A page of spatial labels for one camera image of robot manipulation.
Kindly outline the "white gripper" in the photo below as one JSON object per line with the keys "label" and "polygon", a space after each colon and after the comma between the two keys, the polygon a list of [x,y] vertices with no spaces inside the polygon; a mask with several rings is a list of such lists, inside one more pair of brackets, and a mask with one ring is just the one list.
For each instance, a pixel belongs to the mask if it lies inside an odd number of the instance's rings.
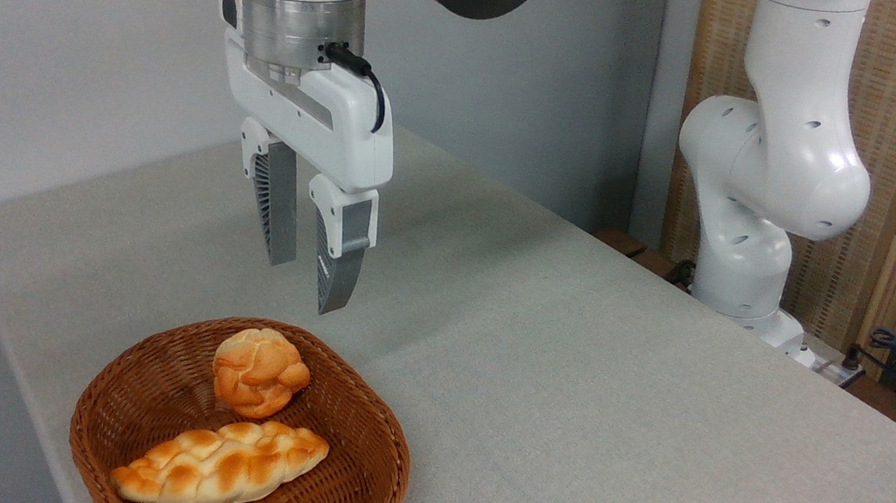
{"label": "white gripper", "polygon": [[360,67],[366,11],[221,0],[220,13],[229,84],[247,114],[242,164],[269,264],[296,259],[298,154],[323,173],[308,182],[318,211],[316,300],[318,313],[337,311],[353,294],[365,250],[377,244],[374,189],[393,166],[390,102]]}

